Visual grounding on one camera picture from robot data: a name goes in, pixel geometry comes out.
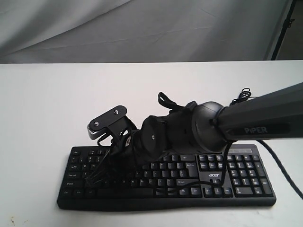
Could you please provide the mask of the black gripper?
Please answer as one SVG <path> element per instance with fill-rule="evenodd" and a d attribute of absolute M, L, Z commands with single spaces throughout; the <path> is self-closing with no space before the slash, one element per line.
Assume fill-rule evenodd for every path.
<path fill-rule="evenodd" d="M 127 129 L 118 144 L 101 157 L 93 172 L 85 178 L 88 187 L 110 180 L 113 176 L 123 176 L 147 164 L 145 150 L 141 145 L 141 131 Z"/>

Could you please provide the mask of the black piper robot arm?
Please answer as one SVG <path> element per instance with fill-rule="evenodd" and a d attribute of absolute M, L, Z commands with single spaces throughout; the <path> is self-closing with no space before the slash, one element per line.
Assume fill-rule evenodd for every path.
<path fill-rule="evenodd" d="M 90 186 L 116 180 L 136 168 L 169 153 L 196 154 L 227 152 L 239 140 L 301 138 L 303 135 L 303 86 L 293 85 L 253 99 L 240 98 L 230 106 L 217 102 L 180 106 L 164 93 L 159 104 L 168 108 L 166 116 L 148 116 L 141 128 L 126 116 L 127 109 L 116 106 L 88 123 L 92 140 L 101 143 L 105 156 L 87 176 Z"/>

